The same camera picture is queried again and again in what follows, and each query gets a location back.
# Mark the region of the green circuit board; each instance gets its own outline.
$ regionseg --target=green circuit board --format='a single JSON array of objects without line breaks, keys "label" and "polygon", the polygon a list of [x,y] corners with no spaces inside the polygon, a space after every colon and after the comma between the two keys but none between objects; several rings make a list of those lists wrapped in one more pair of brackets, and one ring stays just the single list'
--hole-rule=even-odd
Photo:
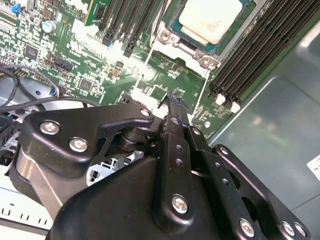
[{"label": "green circuit board", "polygon": [[[123,96],[130,93],[140,79],[137,87],[142,93],[160,102],[168,92],[174,92],[179,97],[183,97],[189,106],[188,113],[194,112],[199,94],[205,84],[203,77],[188,69],[183,61],[170,59],[157,51],[152,53],[147,67],[144,68],[151,50],[152,25],[160,11],[161,1],[153,8],[147,20],[148,24],[143,28],[130,58],[123,55],[125,43],[116,42],[112,47],[103,45],[105,31],[99,31],[94,24],[87,23],[94,22],[92,16],[87,16],[91,12],[90,6],[101,5],[101,1],[61,0],[58,3],[57,1],[41,0],[36,2],[37,7],[13,14],[10,11],[10,4],[0,0],[2,64],[23,64],[33,67],[57,84],[64,86],[69,95],[88,98],[102,105],[122,103]],[[265,8],[271,2],[267,0]],[[55,25],[54,31],[50,34],[42,29],[44,11],[47,10],[52,13],[50,20]],[[263,12],[264,8],[255,17],[259,18]],[[247,33],[248,31],[244,31],[229,51],[229,56],[232,56]],[[26,52],[30,47],[36,49],[35,57],[32,56],[32,52]],[[49,55],[72,63],[73,69],[61,71],[52,68],[48,64]],[[210,72],[208,82],[218,70],[219,68],[216,68]],[[207,98],[208,94],[209,90],[206,89],[192,120],[206,138],[209,138],[232,114],[229,109]]]}]

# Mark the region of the black mechanical arm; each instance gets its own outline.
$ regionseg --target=black mechanical arm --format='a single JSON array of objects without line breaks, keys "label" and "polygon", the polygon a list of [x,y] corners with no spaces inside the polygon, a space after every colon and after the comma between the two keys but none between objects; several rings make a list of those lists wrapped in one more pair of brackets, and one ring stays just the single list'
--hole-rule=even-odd
[{"label": "black mechanical arm", "polygon": [[[137,103],[25,118],[9,176],[50,213],[47,240],[312,239],[227,147],[207,145],[181,99],[162,104],[164,119]],[[133,151],[144,158],[87,186],[91,165]]]}]

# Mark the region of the black cable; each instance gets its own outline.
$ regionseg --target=black cable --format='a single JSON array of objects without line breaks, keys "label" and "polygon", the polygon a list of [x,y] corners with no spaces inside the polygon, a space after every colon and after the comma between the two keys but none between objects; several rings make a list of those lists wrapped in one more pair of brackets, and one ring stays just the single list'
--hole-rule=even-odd
[{"label": "black cable", "polygon": [[0,67],[0,73],[4,73],[8,77],[10,77],[13,80],[13,84],[14,84],[13,89],[12,89],[8,99],[6,100],[6,102],[3,105],[0,106],[0,108],[2,108],[2,107],[6,107],[12,101],[12,99],[14,99],[16,92],[17,92],[17,89],[18,89],[19,79],[13,72],[11,72],[3,67]]},{"label": "black cable", "polygon": [[46,80],[48,83],[50,83],[54,88],[58,88],[57,84],[55,84],[50,78],[48,78],[46,75],[44,75],[43,73],[39,72],[36,69],[33,69],[30,66],[25,66],[25,65],[19,65],[19,64],[14,64],[14,65],[4,65],[2,66],[3,69],[27,69],[33,73],[35,73],[36,75],[40,76],[41,78],[43,78],[44,80]]},{"label": "black cable", "polygon": [[45,103],[55,102],[55,101],[74,101],[74,102],[89,104],[95,107],[100,106],[99,103],[96,103],[95,101],[84,99],[84,98],[77,98],[72,96],[62,96],[60,98],[56,98],[54,96],[51,96],[51,97],[41,98],[35,101],[29,101],[29,102],[25,102],[17,105],[0,107],[0,113],[6,113],[6,112],[19,110],[19,109],[25,109],[27,107],[35,106],[38,104],[45,104]]},{"label": "black cable", "polygon": [[162,8],[161,8],[161,12],[160,12],[160,15],[159,15],[159,19],[158,19],[158,21],[156,22],[155,29],[154,29],[154,35],[155,35],[155,36],[158,35],[159,26],[160,26],[160,23],[161,23],[161,21],[162,21],[162,18],[163,18],[164,15],[165,15],[168,1],[169,1],[169,0],[164,0],[164,2],[163,2]]},{"label": "black cable", "polygon": [[[21,83],[19,77],[17,78],[18,79],[18,88],[20,90],[20,92],[26,97],[28,98],[30,101],[35,101],[37,100],[37,98],[35,98],[24,86],[23,84]],[[42,105],[42,104],[38,104],[38,105],[35,105],[39,111],[45,111],[46,108]]]}]

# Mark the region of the sticker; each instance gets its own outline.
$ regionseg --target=sticker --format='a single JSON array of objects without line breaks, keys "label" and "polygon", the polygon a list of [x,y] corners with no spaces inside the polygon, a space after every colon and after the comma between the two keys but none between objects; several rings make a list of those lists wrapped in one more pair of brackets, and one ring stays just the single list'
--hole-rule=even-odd
[{"label": "sticker", "polygon": [[316,178],[320,181],[320,155],[306,164],[313,172]]}]

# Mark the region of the silver screw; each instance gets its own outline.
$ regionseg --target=silver screw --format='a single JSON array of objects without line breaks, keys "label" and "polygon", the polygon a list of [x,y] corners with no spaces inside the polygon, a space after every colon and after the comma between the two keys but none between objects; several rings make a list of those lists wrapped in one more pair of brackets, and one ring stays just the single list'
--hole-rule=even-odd
[{"label": "silver screw", "polygon": [[40,125],[41,132],[49,135],[55,135],[60,131],[60,127],[51,121],[46,121]]},{"label": "silver screw", "polygon": [[290,235],[290,236],[294,236],[295,235],[295,231],[294,231],[294,229],[292,228],[292,226],[289,224],[289,223],[287,223],[286,221],[283,221],[282,222],[282,225],[283,225],[283,227],[284,227],[284,230]]},{"label": "silver screw", "polygon": [[86,140],[80,137],[76,137],[70,140],[69,142],[70,148],[78,153],[82,153],[88,149],[88,144]]},{"label": "silver screw", "polygon": [[251,226],[250,222],[248,222],[244,218],[241,218],[239,224],[245,235],[247,235],[250,238],[253,238],[255,236],[254,228]]},{"label": "silver screw", "polygon": [[220,150],[221,150],[221,152],[222,152],[223,154],[228,155],[227,149],[225,149],[223,146],[220,147]]},{"label": "silver screw", "polygon": [[141,113],[147,117],[150,116],[150,113],[145,109],[141,109]]},{"label": "silver screw", "polygon": [[211,126],[211,122],[206,121],[206,122],[204,123],[204,127],[205,127],[206,129],[210,128],[210,126]]},{"label": "silver screw", "polygon": [[200,135],[200,134],[201,134],[201,132],[200,132],[198,129],[196,129],[196,128],[193,129],[193,132],[194,132],[195,134],[197,134],[197,135]]},{"label": "silver screw", "polygon": [[188,211],[187,201],[179,195],[173,196],[172,206],[180,214],[185,214]]},{"label": "silver screw", "polygon": [[298,232],[301,233],[302,236],[304,236],[304,237],[307,236],[305,230],[302,228],[302,226],[300,226],[300,224],[295,223],[294,226],[298,230]]}]

